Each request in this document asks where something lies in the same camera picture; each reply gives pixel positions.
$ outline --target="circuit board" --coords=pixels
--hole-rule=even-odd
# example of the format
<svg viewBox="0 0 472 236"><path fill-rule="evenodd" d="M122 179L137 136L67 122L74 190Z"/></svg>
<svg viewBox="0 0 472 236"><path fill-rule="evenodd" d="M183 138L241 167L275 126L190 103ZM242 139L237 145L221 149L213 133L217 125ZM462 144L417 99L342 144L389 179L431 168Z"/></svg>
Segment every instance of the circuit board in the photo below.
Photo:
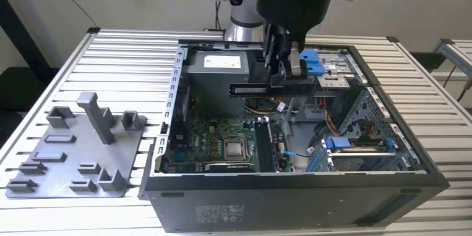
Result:
<svg viewBox="0 0 472 236"><path fill-rule="evenodd" d="M278 124L273 127L274 143L285 145ZM193 120L189 131L189 146L185 152L170 151L169 172L199 173L206 164L249 163L258 172L254 122L251 120ZM239 146L242 152L229 156L225 147Z"/></svg>

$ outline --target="black metal frame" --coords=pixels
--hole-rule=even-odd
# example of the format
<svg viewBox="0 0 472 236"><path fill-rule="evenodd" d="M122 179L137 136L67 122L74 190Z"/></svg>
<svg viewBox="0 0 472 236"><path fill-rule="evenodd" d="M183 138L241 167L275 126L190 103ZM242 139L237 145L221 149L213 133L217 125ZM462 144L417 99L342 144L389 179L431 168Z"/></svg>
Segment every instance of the black metal frame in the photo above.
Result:
<svg viewBox="0 0 472 236"><path fill-rule="evenodd" d="M258 43L185 40L179 44L187 49L218 45L229 50L231 45L241 49ZM145 175L142 190L166 232L386 226L449 187L354 46L306 45L313 46L347 49L427 173ZM219 217L227 205L242 206L237 222L201 222L201 208L214 210Z"/></svg>
<svg viewBox="0 0 472 236"><path fill-rule="evenodd" d="M0 25L10 39L23 61L42 83L47 83L53 78L53 70L37 48L37 45L21 23L7 0L0 0Z"/></svg>

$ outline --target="white label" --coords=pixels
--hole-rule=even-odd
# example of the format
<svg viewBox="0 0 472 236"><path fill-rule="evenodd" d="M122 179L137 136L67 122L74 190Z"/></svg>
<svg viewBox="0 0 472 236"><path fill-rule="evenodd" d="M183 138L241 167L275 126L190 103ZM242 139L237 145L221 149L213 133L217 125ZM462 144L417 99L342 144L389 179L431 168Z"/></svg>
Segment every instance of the white label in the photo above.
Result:
<svg viewBox="0 0 472 236"><path fill-rule="evenodd" d="M278 103L278 106L277 106L277 111L281 112L285 108L285 104L281 102Z"/></svg>
<svg viewBox="0 0 472 236"><path fill-rule="evenodd" d="M238 56L207 55L205 56L203 67L217 69L239 69L241 58Z"/></svg>
<svg viewBox="0 0 472 236"><path fill-rule="evenodd" d="M335 66L331 65L331 64L323 64L323 66L325 66L327 69L335 69Z"/></svg>
<svg viewBox="0 0 472 236"><path fill-rule="evenodd" d="M235 88L234 93L263 93L265 88Z"/></svg>

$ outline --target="aluminum extrusion table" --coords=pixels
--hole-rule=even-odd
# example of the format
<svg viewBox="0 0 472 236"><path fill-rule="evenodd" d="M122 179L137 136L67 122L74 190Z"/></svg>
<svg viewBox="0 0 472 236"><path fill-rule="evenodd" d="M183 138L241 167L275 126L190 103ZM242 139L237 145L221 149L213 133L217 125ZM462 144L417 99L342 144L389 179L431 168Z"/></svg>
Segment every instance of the aluminum extrusion table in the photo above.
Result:
<svg viewBox="0 0 472 236"><path fill-rule="evenodd" d="M441 53L472 78L472 40L441 39L434 52Z"/></svg>
<svg viewBox="0 0 472 236"><path fill-rule="evenodd" d="M178 39L219 40L221 33L101 29L98 33L85 35L0 150L0 232L14 236L163 234L149 202L139 201L135 196L149 145L159 129L158 118L165 109L163 97ZM306 43L355 46L450 188L386 228L222 234L472 235L470 115L394 40L317 35L307 36ZM81 91L97 92L98 105L109 107L113 113L130 109L147 117L125 196L5 198L7 180L15 176L17 167L46 129L46 111L61 105L81 112L74 104Z"/></svg>

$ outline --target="vertical gray post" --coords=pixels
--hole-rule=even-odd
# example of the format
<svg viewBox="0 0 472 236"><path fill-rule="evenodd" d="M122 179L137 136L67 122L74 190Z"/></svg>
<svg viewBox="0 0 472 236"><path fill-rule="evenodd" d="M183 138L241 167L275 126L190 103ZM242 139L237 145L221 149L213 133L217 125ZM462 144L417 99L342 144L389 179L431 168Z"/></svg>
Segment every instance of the vertical gray post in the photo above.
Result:
<svg viewBox="0 0 472 236"><path fill-rule="evenodd" d="M98 105L95 104L94 92L82 92L77 99L77 105L85 110L89 122L103 144L110 144L114 141L111 131L109 130L107 122L102 117Z"/></svg>

